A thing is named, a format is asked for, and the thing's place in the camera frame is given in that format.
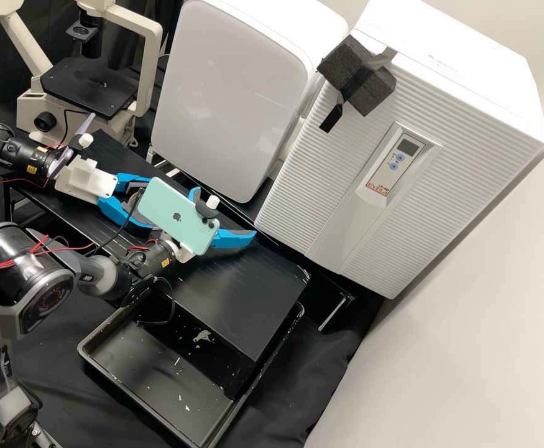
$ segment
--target red label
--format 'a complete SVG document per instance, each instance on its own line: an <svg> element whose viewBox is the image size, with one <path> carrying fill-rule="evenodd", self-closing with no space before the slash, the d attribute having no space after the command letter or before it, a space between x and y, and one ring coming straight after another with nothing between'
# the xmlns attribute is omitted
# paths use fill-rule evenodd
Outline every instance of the red label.
<svg viewBox="0 0 544 448"><path fill-rule="evenodd" d="M379 185L372 184L371 181L367 183L367 188L370 188L373 191L380 193L382 196L388 196L388 193L390 192L390 190L380 187Z"/></svg>

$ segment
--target white knob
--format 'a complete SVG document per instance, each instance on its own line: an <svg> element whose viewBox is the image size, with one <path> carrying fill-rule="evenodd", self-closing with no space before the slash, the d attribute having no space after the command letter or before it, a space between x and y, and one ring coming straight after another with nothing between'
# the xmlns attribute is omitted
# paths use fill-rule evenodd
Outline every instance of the white knob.
<svg viewBox="0 0 544 448"><path fill-rule="evenodd" d="M93 135L85 133L81 137L79 137L79 144L83 148L89 147L90 144L93 143Z"/></svg>
<svg viewBox="0 0 544 448"><path fill-rule="evenodd" d="M216 210L219 203L220 198L218 196L211 195L210 197L208 197L208 201L205 203L205 205L207 205L212 210Z"/></svg>

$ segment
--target mint green iphone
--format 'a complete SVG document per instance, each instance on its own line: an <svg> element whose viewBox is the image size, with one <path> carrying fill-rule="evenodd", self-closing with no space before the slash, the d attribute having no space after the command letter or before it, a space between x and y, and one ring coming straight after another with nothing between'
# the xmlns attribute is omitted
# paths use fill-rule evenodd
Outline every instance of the mint green iphone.
<svg viewBox="0 0 544 448"><path fill-rule="evenodd" d="M189 198L157 177L150 180L137 207L139 213L196 255L205 253L220 228L215 218L203 222Z"/></svg>

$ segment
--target white floor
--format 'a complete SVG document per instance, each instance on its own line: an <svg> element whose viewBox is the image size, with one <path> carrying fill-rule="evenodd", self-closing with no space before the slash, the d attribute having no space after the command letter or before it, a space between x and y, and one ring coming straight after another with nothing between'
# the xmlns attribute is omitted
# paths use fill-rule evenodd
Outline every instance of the white floor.
<svg viewBox="0 0 544 448"><path fill-rule="evenodd" d="M429 3L526 55L544 108L544 0ZM368 335L307 447L544 447L544 161Z"/></svg>

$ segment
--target black tray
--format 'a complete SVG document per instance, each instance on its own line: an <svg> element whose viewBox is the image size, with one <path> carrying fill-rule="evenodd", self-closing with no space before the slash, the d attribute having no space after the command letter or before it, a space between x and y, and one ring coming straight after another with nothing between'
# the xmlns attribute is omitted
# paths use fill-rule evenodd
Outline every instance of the black tray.
<svg viewBox="0 0 544 448"><path fill-rule="evenodd" d="M304 308L298 302L295 304L269 343L243 394L233 400L174 350L172 334L164 341L152 335L155 327L137 326L134 319L142 313L146 302L153 300L148 297L142 303L118 309L81 341L77 351L89 366L184 444L213 448L303 315ZM179 320L182 316L177 307L175 326L182 325ZM225 355L224 350L217 353L216 364Z"/></svg>

